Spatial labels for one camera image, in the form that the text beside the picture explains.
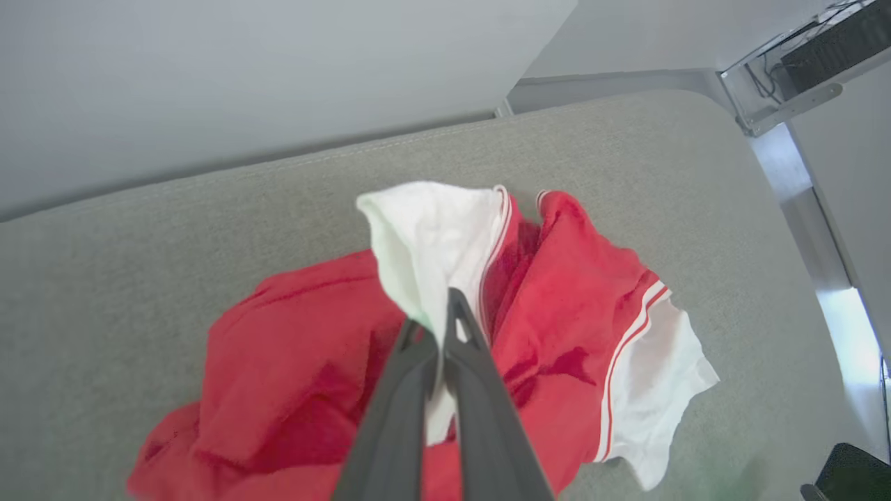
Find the black object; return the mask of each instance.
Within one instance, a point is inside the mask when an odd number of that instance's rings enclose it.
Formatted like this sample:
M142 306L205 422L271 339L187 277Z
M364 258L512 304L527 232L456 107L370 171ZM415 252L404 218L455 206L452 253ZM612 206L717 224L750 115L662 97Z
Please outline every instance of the black object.
M464 499L552 501L548 480L461 291L449 289L447 308L443 377L458 401ZM466 341L459 339L459 322ZM433 335L406 320L332 499L421 499L423 408L433 391L437 355Z
M748 66L748 63L745 64L746 71L748 72L748 76L752 78L752 83L755 84L755 90L758 91L758 95L763 98L771 98L774 103L777 103L777 106L782 106L782 101L780 101L777 94L777 81L773 77L773 70L767 69L767 53L761 54L761 57L764 59L764 74L771 80L771 88L768 89L764 82L761 81L760 78L755 76L755 72L752 71L752 68Z
M891 499L891 466L852 446L837 444L814 485L801 486L806 501Z
M781 60L792 85L801 94L889 46L891 0L876 0Z

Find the white sleeve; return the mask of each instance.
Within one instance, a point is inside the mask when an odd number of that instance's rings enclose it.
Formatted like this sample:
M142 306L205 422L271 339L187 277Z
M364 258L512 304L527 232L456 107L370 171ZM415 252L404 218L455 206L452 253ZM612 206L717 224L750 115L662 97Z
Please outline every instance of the white sleeve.
M503 186L471 190L421 181L366 193L356 206L372 230L372 252L384 292L430 330L440 348L450 287L464 293L480 321L480 285L511 215ZM442 383L442 365L437 366L436 388L426 411L427 445L446 439L456 409Z
M667 295L649 310L650 326L618 356L610 380L613 424L601 461L623 457L644 490L666 474L668 450L684 409L718 376L702 354L687 312Z

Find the red stripe trim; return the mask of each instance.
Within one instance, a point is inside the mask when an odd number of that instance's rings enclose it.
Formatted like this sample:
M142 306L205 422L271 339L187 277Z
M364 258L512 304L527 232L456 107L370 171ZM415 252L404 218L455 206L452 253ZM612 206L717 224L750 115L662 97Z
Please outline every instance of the red stripe trim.
M661 298L663 295L665 295L665 293L666 293L667 291L668 291L668 287L662 287L662 290L659 291L658 294L656 294L655 296L653 296L653 298L650 300L650 302L647 303L647 306L646 306L646 310L647 310L647 318L646 318L646 320L643 322L643 325L641 325L640 328L638 328L636 331L634 331L633 334L631 334L630 336L628 336L628 339L626 339L625 342L623 342L623 343L618 347L618 351L617 351L617 354L616 354L616 359L613 360L613 365L609 368L609 379L607 380L607 416L609 417L609 428L608 428L608 430L607 430L607 450L606 450L606 452L603 454L603 458L601 459L601 461L604 461L604 460L606 460L607 457L609 457L609 451L610 451L610 449L612 448L612 422L613 422L613 415L612 415L612 376L613 376L613 373L615 372L616 364L618 364L618 360L619 360L619 358L622 356L622 350L625 349L625 347L628 346L628 344L629 344L631 341L633 341L634 339L636 339L637 336L640 335L640 333L642 333L643 331L645 331L646 328L650 325L650 307L652 307L653 304L655 304L656 301L658 301L659 298Z

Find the couch cushion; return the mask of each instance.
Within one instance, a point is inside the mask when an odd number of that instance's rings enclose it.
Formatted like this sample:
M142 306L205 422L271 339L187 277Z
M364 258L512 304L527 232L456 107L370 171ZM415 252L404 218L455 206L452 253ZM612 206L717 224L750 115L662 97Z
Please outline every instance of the couch cushion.
M0 225L3 498L126 498L148 431L200 395L211 323L264 277L368 246L356 196L505 184L573 193L690 312L722 382L668 474L584 466L564 498L795 498L851 415L805 267L732 119L632 94L114 193Z

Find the red and white shirt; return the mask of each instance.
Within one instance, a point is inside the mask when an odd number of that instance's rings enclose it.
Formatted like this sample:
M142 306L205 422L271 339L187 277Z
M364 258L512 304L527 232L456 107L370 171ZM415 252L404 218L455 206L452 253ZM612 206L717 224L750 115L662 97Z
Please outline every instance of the red and white shirt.
M582 463L665 474L684 409L717 375L686 313L567 193L540 224L498 186L411 183L357 201L372 249L276 275L210 329L201 400L168 415L127 483L145 499L328 499L406 314L441 342L467 296L555 492ZM454 400L428 409L425 499L460 499Z

